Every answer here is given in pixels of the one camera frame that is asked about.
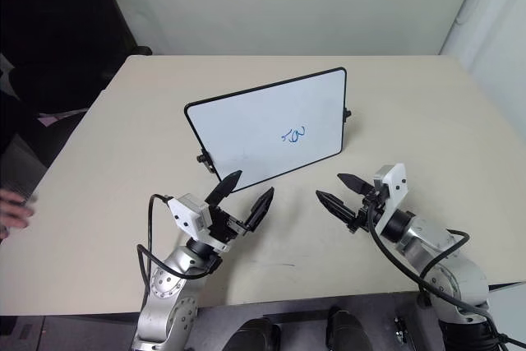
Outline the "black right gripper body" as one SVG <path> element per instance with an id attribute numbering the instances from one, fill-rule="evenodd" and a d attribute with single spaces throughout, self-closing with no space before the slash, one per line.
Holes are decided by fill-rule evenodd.
<path id="1" fill-rule="evenodd" d="M 373 186 L 360 186 L 352 189 L 353 192 L 363 196 L 362 207 L 349 221 L 347 227 L 352 233 L 359 229 L 369 231 L 368 219 L 377 225 L 384 213 L 385 201 L 390 197 L 388 187 L 383 186 L 377 191 Z"/>

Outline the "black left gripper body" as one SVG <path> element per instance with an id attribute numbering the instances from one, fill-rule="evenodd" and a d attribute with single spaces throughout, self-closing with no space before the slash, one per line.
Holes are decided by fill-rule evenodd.
<path id="1" fill-rule="evenodd" d="M 209 206 L 211 226 L 208 227 L 210 236 L 221 243 L 230 243 L 237 236 L 244 236 L 248 229 L 244 223 L 232 217 L 218 206 Z"/>

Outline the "bare person hand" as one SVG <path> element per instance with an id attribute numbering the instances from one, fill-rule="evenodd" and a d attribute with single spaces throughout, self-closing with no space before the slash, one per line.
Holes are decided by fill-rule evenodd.
<path id="1" fill-rule="evenodd" d="M 24 229 L 35 214 L 26 199 L 17 192 L 1 189 L 1 240 L 8 238 L 10 229 Z"/>

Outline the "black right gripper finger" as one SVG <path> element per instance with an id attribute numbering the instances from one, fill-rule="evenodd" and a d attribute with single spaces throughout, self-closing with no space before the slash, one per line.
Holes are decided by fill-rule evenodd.
<path id="1" fill-rule="evenodd" d="M 374 190 L 374 187 L 369 182 L 354 174 L 338 173 L 337 177 L 348 189 L 358 195 L 366 196 Z"/>
<path id="2" fill-rule="evenodd" d="M 336 196 L 316 190 L 316 197 L 319 202 L 336 218 L 342 222 L 353 222 L 356 219 L 356 214 L 350 210 L 340 199 Z"/>

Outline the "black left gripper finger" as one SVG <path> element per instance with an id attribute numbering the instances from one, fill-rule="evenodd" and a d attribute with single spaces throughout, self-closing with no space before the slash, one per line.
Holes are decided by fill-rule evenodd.
<path id="1" fill-rule="evenodd" d="M 218 206 L 219 203 L 235 189 L 241 175 L 241 170 L 230 173 L 222 181 L 220 181 L 219 184 L 212 190 L 212 192 L 205 198 L 205 202 L 209 206 Z"/>
<path id="2" fill-rule="evenodd" d="M 261 221 L 265 218 L 273 201 L 274 193 L 275 189 L 270 187 L 256 200 L 256 203 L 251 208 L 250 215 L 244 223 L 246 231 L 254 232 Z"/>

